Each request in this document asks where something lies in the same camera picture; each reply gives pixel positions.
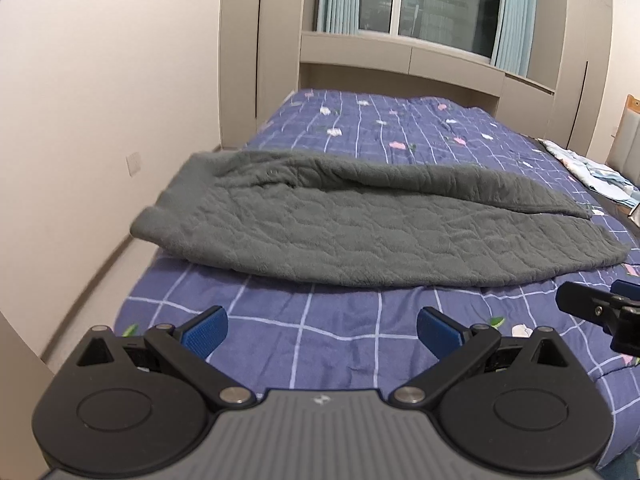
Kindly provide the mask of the grey fleece pants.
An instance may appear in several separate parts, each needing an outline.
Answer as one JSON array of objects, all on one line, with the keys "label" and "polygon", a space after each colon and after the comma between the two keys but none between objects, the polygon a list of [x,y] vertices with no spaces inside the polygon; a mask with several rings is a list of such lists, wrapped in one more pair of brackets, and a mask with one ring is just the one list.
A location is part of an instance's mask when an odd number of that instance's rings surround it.
[{"label": "grey fleece pants", "polygon": [[130,232],[202,266],[352,288],[526,285],[629,252],[518,174],[305,151],[194,154]]}]

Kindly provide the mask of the blue plaid floral quilt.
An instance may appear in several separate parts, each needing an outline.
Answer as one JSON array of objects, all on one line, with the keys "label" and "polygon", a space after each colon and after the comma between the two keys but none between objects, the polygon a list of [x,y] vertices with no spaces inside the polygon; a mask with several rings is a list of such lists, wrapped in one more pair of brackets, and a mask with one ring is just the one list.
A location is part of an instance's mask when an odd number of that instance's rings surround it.
[{"label": "blue plaid floral quilt", "polygon": [[[637,281],[639,241],[539,144],[476,107],[442,98],[302,90],[290,94],[248,142],[252,150],[306,150],[388,164],[474,164],[538,181],[591,207],[592,220],[630,249],[627,261],[574,275],[608,289]],[[256,392],[269,388],[390,392],[434,363],[416,338],[425,306],[470,325],[484,322],[524,337],[549,325],[582,362],[612,410],[613,435],[602,460],[609,479],[639,474],[639,362],[615,353],[598,326],[558,310],[558,280],[511,288],[344,289],[274,282],[219,271],[159,252],[116,318],[118,334],[158,323],[179,325],[219,304],[228,337],[213,366]]]}]

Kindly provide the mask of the white patterned pillow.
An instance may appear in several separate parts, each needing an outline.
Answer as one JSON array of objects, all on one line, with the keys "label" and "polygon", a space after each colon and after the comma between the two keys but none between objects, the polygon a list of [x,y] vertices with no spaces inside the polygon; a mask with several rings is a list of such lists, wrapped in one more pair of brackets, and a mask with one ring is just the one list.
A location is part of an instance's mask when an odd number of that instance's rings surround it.
[{"label": "white patterned pillow", "polygon": [[539,139],[539,142],[586,188],[629,208],[638,205],[639,189],[616,170],[561,148],[553,141]]}]

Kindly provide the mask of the grey padded headboard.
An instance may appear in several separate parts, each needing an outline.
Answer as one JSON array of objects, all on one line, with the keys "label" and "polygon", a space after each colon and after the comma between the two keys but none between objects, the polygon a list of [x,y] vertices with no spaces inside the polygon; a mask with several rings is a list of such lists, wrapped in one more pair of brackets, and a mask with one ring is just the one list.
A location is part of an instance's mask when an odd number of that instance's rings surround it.
[{"label": "grey padded headboard", "polygon": [[628,94],[606,164],[635,186],[640,176],[640,101]]}]

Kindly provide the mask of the beige right wardrobe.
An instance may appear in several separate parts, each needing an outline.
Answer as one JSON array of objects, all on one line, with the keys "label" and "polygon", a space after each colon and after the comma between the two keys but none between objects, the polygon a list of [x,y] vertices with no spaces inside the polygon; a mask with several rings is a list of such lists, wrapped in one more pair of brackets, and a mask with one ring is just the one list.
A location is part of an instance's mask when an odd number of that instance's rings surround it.
[{"label": "beige right wardrobe", "polygon": [[585,155],[600,113],[613,0],[536,0],[527,77],[553,91],[544,136]]}]

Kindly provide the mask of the beige wardrobe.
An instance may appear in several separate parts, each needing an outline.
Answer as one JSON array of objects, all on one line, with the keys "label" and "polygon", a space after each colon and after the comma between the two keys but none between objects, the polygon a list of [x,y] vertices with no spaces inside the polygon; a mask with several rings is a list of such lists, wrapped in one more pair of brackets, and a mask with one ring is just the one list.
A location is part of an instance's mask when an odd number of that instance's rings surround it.
[{"label": "beige wardrobe", "polygon": [[613,0],[536,0],[527,77],[553,91],[544,136],[585,155],[600,113]]},{"label": "beige wardrobe", "polygon": [[298,89],[304,0],[221,0],[221,145],[240,148]]}]

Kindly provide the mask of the right light blue curtain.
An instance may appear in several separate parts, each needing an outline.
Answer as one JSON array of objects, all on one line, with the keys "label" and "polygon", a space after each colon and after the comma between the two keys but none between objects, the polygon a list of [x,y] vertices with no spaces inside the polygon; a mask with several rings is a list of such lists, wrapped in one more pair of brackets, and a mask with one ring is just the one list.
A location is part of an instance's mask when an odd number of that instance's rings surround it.
[{"label": "right light blue curtain", "polygon": [[518,76],[528,72],[537,0],[500,0],[491,64]]}]

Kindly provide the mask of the beige window shelf cabinet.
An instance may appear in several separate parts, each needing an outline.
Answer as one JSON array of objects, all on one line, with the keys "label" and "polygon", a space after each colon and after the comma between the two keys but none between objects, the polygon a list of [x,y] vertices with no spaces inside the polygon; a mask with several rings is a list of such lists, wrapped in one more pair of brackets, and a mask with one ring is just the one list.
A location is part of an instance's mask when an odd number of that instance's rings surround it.
[{"label": "beige window shelf cabinet", "polygon": [[384,94],[444,96],[504,117],[546,117],[554,91],[467,55],[380,36],[303,32],[303,86]]}]

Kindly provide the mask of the beige left wardrobe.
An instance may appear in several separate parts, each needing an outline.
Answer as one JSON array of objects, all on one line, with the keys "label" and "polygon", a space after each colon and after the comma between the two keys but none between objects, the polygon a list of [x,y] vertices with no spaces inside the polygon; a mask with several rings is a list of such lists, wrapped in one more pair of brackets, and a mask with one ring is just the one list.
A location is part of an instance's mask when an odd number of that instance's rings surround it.
[{"label": "beige left wardrobe", "polygon": [[221,0],[221,145],[240,148],[298,89],[304,0]]}]

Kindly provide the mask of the white wall socket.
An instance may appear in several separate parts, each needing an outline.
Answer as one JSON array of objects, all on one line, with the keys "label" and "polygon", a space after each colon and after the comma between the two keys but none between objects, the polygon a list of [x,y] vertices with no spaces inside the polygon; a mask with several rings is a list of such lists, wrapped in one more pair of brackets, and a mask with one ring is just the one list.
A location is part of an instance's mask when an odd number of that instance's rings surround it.
[{"label": "white wall socket", "polygon": [[142,158],[139,152],[131,153],[126,157],[128,174],[134,177],[142,168]]}]

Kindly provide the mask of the window with white frame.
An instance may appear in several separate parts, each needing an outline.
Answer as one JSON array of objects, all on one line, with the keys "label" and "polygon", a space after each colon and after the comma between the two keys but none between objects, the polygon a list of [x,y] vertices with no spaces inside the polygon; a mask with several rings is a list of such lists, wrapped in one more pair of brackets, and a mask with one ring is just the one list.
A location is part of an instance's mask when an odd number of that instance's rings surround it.
[{"label": "window with white frame", "polygon": [[500,0],[360,0],[359,28],[490,58]]}]

